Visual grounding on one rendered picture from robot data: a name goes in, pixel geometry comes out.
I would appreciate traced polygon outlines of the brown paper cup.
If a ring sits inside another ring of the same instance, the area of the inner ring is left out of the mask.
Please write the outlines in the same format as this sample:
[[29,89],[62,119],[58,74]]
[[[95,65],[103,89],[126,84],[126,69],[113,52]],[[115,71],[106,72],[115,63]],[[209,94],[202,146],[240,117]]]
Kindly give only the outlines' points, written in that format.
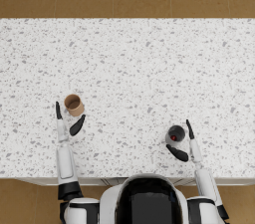
[[64,105],[72,116],[79,116],[84,112],[84,105],[79,96],[71,94],[66,96]]

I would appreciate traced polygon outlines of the robot body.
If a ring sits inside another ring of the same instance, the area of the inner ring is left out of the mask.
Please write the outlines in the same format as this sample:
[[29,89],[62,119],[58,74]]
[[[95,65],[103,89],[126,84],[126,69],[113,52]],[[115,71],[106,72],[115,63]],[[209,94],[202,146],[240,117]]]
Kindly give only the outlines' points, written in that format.
[[189,224],[187,202],[168,178],[134,175],[103,193],[100,224]]

